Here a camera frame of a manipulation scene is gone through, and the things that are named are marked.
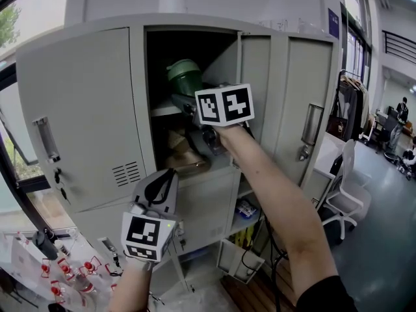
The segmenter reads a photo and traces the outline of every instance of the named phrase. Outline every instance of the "white desk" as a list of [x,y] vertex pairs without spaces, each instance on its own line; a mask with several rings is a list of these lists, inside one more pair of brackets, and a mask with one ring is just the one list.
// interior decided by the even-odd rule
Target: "white desk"
[[331,167],[334,160],[343,153],[344,145],[344,141],[325,133],[312,176],[304,189],[304,194],[308,199],[315,199],[315,203],[318,202],[317,209],[324,202],[335,179],[335,176],[330,173]]

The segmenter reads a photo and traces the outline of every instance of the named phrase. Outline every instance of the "green foliage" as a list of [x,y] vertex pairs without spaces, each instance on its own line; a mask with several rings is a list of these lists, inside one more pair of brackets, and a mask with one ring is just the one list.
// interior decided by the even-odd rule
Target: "green foliage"
[[19,14],[20,8],[16,7],[14,3],[0,12],[0,47],[16,42],[20,32],[14,30],[14,24],[18,20]]
[[16,154],[16,163],[14,165],[14,170],[18,175],[19,180],[38,177],[44,174],[39,164],[30,166],[26,165],[25,161],[21,158],[20,154],[17,151],[14,151],[14,145],[10,138],[6,138],[5,145],[6,151],[12,163],[14,162],[14,154]]

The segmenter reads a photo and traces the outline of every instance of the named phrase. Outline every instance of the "green container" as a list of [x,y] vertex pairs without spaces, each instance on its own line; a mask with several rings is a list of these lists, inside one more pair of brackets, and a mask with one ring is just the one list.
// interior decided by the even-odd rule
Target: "green container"
[[202,90],[202,73],[192,60],[179,60],[167,70],[168,80],[177,94],[195,97],[195,91]]

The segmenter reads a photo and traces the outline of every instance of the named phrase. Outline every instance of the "gray garment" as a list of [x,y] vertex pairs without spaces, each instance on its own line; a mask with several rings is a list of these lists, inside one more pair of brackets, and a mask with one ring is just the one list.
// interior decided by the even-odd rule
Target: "gray garment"
[[339,105],[341,106],[342,118],[348,120],[344,133],[344,141],[348,141],[351,139],[357,109],[357,94],[356,90],[352,86],[348,86],[346,88],[341,87],[339,94]]
[[393,153],[396,152],[397,142],[398,142],[398,139],[400,138],[400,134],[402,133],[402,131],[403,131],[403,125],[401,123],[397,123],[395,128],[393,128],[393,130],[390,133],[390,141],[387,146],[392,150]]

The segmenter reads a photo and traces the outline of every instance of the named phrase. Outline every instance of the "balcony railing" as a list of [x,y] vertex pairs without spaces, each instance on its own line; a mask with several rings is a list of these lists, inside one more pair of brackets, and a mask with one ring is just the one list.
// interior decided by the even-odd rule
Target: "balcony railing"
[[395,55],[416,64],[416,42],[389,31],[383,31],[383,35],[384,51],[387,54]]

